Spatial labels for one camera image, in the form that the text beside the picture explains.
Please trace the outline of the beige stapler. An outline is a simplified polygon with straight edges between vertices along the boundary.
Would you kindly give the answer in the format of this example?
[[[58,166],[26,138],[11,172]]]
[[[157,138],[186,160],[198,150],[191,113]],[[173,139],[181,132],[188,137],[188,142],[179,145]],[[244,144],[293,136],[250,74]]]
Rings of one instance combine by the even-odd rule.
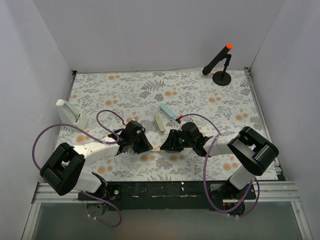
[[[164,123],[163,123],[159,114],[154,115],[154,122],[155,122],[155,125],[156,125],[158,131],[161,134],[164,134],[166,132],[166,128],[165,128]]]

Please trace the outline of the light blue stapler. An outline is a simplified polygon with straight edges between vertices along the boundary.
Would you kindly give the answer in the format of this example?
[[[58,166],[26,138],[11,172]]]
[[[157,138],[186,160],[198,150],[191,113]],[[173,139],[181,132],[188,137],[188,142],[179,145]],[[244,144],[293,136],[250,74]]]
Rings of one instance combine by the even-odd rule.
[[[169,120],[175,119],[176,115],[164,103],[159,105],[159,109]]]

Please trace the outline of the staple box sleeve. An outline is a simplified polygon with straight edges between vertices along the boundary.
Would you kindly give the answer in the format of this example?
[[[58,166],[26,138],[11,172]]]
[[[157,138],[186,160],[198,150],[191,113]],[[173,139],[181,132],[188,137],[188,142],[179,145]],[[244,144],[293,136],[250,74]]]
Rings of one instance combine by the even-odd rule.
[[[153,149],[150,150],[150,152],[152,152],[152,153],[158,153],[160,151],[161,151],[161,149],[160,149],[159,146],[158,147],[154,147]]]

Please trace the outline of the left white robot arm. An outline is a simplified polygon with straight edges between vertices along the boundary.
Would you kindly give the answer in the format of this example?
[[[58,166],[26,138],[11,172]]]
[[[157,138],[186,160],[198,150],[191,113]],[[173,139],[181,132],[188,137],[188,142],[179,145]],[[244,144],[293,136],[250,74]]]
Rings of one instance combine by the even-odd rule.
[[[95,200],[101,200],[106,196],[107,182],[95,172],[84,172],[83,167],[129,151],[141,154],[152,149],[145,128],[132,120],[124,128],[110,131],[104,139],[94,138],[91,143],[74,146],[61,143],[39,174],[60,196],[76,190],[85,191]]]

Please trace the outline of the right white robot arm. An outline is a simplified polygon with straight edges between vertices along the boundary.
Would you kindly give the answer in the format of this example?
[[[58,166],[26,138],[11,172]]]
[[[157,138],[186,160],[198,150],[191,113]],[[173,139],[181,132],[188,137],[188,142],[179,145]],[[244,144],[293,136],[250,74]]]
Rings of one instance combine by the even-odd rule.
[[[214,199],[237,199],[246,191],[247,185],[263,175],[275,158],[278,148],[249,126],[239,133],[228,136],[204,136],[193,122],[172,129],[160,150],[181,152],[191,148],[200,157],[233,154],[240,167],[218,189],[211,192]]]

